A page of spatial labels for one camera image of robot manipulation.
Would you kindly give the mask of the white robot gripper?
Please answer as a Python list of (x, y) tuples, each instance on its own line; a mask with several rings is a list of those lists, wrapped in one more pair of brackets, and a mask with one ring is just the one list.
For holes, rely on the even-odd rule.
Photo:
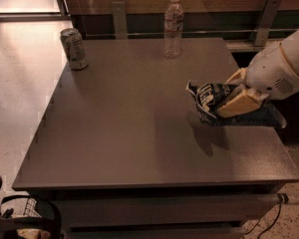
[[(269, 100), (285, 100), (299, 92), (299, 44), (279, 43), (259, 52), (246, 68), (237, 70), (226, 82), (244, 84)], [(233, 91), (216, 108), (222, 118), (244, 115), (261, 107), (259, 94), (252, 89)]]

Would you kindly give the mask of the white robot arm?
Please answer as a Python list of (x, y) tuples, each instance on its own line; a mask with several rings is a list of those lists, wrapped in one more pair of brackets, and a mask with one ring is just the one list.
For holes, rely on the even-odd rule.
[(299, 30), (257, 53), (228, 84), (237, 88), (216, 112), (223, 118), (258, 110), (267, 100), (285, 100), (299, 92)]

